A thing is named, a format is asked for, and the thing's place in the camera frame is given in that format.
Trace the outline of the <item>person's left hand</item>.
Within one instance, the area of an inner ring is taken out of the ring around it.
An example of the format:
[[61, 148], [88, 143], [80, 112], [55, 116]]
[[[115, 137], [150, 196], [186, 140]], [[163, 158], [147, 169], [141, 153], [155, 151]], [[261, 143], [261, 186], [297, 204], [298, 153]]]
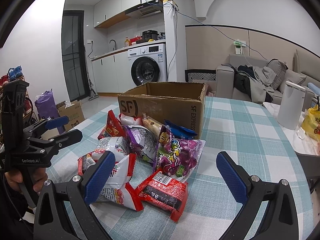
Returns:
[[[5, 172], [5, 177], [7, 179], [8, 185], [15, 191], [21, 192], [20, 184], [23, 183], [23, 176], [20, 171], [9, 171]], [[35, 192], [40, 192], [44, 181], [48, 179], [48, 175], [46, 173], [45, 168], [37, 168], [33, 172], [33, 179], [35, 180], [35, 184], [33, 185], [33, 189]]]

